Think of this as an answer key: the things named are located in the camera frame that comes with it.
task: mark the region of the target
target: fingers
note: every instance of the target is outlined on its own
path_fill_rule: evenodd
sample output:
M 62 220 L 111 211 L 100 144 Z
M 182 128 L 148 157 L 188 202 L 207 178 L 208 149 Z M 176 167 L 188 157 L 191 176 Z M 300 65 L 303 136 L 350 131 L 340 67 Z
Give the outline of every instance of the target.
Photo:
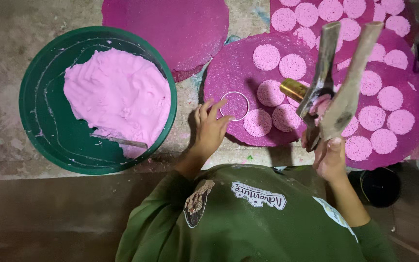
M 219 102 L 217 102 L 215 105 L 213 105 L 212 107 L 211 107 L 211 111 L 209 112 L 210 114 L 208 115 L 208 117 L 210 118 L 210 119 L 214 119 L 214 120 L 216 120 L 216 115 L 218 114 L 218 110 L 223 106 L 223 105 L 225 105 L 227 103 L 227 99 L 223 99 L 223 100 L 221 100 L 221 101 L 219 101 Z
M 196 127 L 200 127 L 200 108 L 201 108 L 201 104 L 198 105 L 198 107 L 195 109 L 194 112 L 194 117 L 195 117 L 195 122 L 196 122 Z
M 213 104 L 214 99 L 210 98 L 200 107 L 200 121 L 204 121 L 208 117 L 208 108 Z

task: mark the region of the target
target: person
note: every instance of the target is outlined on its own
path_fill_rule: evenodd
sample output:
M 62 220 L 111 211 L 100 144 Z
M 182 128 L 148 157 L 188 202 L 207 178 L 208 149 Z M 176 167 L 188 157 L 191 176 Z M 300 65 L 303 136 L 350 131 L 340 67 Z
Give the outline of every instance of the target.
M 131 212 L 117 262 L 397 261 L 347 179 L 341 138 L 318 145 L 313 164 L 335 208 L 266 166 L 222 164 L 199 175 L 231 120 L 216 119 L 226 100 L 208 113 L 212 103 L 195 110 L 195 144 Z

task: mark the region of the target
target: green bowl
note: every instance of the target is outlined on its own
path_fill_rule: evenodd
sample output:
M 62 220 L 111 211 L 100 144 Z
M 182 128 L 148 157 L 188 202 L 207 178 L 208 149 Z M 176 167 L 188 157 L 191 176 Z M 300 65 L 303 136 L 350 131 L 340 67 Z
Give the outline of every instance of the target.
M 85 63 L 95 50 L 111 48 L 153 62 L 171 89 L 166 126 L 156 142 L 136 159 L 125 158 L 118 143 L 90 137 L 94 129 L 86 121 L 75 119 L 63 91 L 66 68 Z M 34 147 L 56 165 L 82 174 L 118 172 L 147 159 L 168 136 L 176 110 L 176 84 L 158 51 L 135 34 L 113 27 L 84 27 L 56 37 L 38 52 L 20 85 L 20 118 Z

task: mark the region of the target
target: pink residue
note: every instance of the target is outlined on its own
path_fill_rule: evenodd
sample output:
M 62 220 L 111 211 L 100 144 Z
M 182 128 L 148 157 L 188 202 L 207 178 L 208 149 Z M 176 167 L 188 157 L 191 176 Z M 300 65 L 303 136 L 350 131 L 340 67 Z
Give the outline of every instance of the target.
M 262 137 L 271 130 L 272 122 L 270 115 L 261 109 L 248 112 L 243 119 L 243 127 L 253 137 Z
M 373 71 L 364 71 L 361 76 L 360 92 L 365 96 L 374 96 L 381 90 L 382 81 L 379 74 Z
M 384 62 L 384 56 L 386 55 L 386 49 L 381 44 L 374 44 L 373 51 L 371 51 L 371 55 L 368 57 L 368 62 L 371 61 L 378 61 Z
M 257 96 L 261 104 L 265 106 L 278 106 L 282 104 L 285 94 L 279 89 L 279 83 L 276 80 L 266 80 L 258 87 Z
M 263 71 L 269 71 L 279 64 L 281 55 L 279 50 L 272 45 L 259 45 L 253 51 L 253 63 L 255 66 Z
M 302 119 L 295 112 L 295 107 L 290 104 L 281 104 L 272 113 L 272 123 L 283 132 L 297 129 L 302 122 Z
M 340 36 L 344 41 L 353 41 L 360 36 L 361 27 L 357 21 L 350 18 L 340 20 Z
M 378 93 L 379 105 L 387 111 L 395 111 L 404 103 L 404 96 L 396 87 L 386 86 Z
M 280 2 L 286 7 L 294 7 L 300 3 L 300 0 L 280 0 Z
M 323 0 L 318 6 L 318 14 L 321 19 L 334 22 L 342 17 L 344 9 L 337 0 Z
M 385 19 L 386 19 L 386 11 L 384 10 L 384 7 L 382 7 L 381 4 L 374 3 L 373 21 L 384 22 Z
M 343 5 L 344 13 L 352 19 L 357 19 L 366 10 L 366 2 L 364 0 L 344 0 Z
M 342 131 L 342 136 L 344 138 L 349 137 L 353 135 L 357 131 L 357 129 L 358 129 L 358 118 L 353 116 L 349 124 L 344 129 L 344 131 Z
M 403 0 L 381 0 L 381 5 L 390 15 L 398 15 L 405 8 L 405 3 Z
M 316 24 L 316 21 L 318 20 L 318 9 L 316 9 L 314 4 L 300 3 L 295 8 L 295 16 L 300 25 L 310 27 Z
M 384 57 L 384 63 L 396 68 L 407 69 L 408 58 L 404 52 L 394 49 Z
M 271 26 L 279 32 L 292 30 L 296 23 L 295 13 L 289 8 L 277 9 L 271 16 Z
M 366 160 L 372 152 L 371 142 L 362 136 L 352 136 L 346 141 L 347 158 L 353 161 Z
M 279 62 L 279 72 L 285 78 L 298 80 L 306 73 L 305 60 L 297 54 L 288 54 Z
M 393 15 L 386 20 L 386 28 L 394 30 L 395 33 L 401 37 L 410 33 L 410 22 L 399 15 Z
M 410 132 L 414 123 L 415 117 L 405 109 L 395 110 L 387 117 L 387 128 L 398 135 Z
M 376 153 L 388 154 L 397 147 L 397 137 L 388 129 L 378 129 L 371 135 L 371 147 Z
M 307 27 L 299 27 L 294 32 L 294 36 L 302 39 L 304 43 L 312 49 L 315 46 L 316 36 L 310 28 Z
M 386 112 L 375 105 L 365 106 L 358 114 L 360 125 L 369 131 L 375 131 L 381 128 L 385 120 Z
M 319 43 L 320 42 L 321 42 L 321 36 L 318 36 L 318 38 L 316 39 L 316 50 L 318 50 L 318 51 L 319 51 Z M 344 41 L 339 36 L 339 39 L 337 39 L 336 53 L 342 48 L 343 43 L 344 43 Z
M 340 70 L 342 70 L 344 68 L 349 67 L 351 61 L 352 61 L 352 58 L 349 58 L 349 59 L 344 60 L 344 61 L 342 61 L 340 63 L 337 63 L 337 71 L 340 71 Z

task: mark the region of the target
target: magenta sheet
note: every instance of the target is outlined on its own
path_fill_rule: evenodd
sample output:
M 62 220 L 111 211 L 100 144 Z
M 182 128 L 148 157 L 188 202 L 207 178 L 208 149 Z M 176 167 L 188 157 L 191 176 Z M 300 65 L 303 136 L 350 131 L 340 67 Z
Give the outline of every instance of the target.
M 272 115 L 275 107 L 266 107 L 257 99 L 258 86 L 265 80 L 282 82 L 284 78 L 279 73 L 277 66 L 270 71 L 262 71 L 253 63 L 253 51 L 259 45 L 271 44 L 279 49 L 281 57 L 288 54 L 297 54 L 306 62 L 307 72 L 300 79 L 311 82 L 314 76 L 316 57 L 310 55 L 310 48 L 301 44 L 299 39 L 291 33 L 263 33 L 250 36 L 236 42 L 225 45 L 214 57 L 208 66 L 208 74 L 204 85 L 204 99 L 214 98 L 219 101 L 227 92 L 237 91 L 247 96 L 250 101 L 250 110 L 263 109 Z M 236 119 L 244 116 L 247 107 L 246 101 L 241 95 L 231 94 L 227 96 L 228 103 L 222 108 L 223 113 L 231 114 Z M 227 133 L 237 140 L 252 146 L 280 146 L 287 145 L 298 140 L 306 129 L 305 124 L 291 132 L 282 132 L 272 126 L 271 131 L 263 137 L 253 137 L 243 127 L 243 120 L 231 122 Z
M 163 56 L 174 80 L 199 72 L 224 45 L 224 0 L 104 0 L 103 25 L 135 33 Z
M 404 135 L 396 134 L 398 141 L 397 147 L 391 153 L 380 155 L 373 150 L 367 160 L 352 161 L 349 158 L 346 158 L 347 166 L 373 170 L 377 167 L 388 166 L 403 160 L 405 157 L 409 156 L 412 150 L 419 144 L 419 74 L 405 72 L 402 69 L 391 67 L 380 62 L 368 63 L 365 70 L 371 70 L 379 74 L 382 80 L 382 87 L 394 86 L 398 88 L 404 96 L 404 103 L 400 109 L 408 110 L 415 116 L 415 124 L 410 132 Z M 334 74 L 332 77 L 334 79 L 334 84 L 342 83 L 346 73 L 347 69 L 345 68 Z M 416 91 L 412 90 L 408 82 L 415 86 Z M 355 116 L 358 117 L 360 110 L 368 105 L 381 107 L 378 102 L 377 94 L 374 96 L 360 95 Z M 385 111 L 387 120 L 387 117 L 391 112 Z M 382 128 L 387 129 L 387 122 L 384 123 Z M 351 136 L 364 136 L 370 139 L 371 134 L 373 134 L 373 131 L 366 130 L 361 125 L 358 125 L 357 131 Z

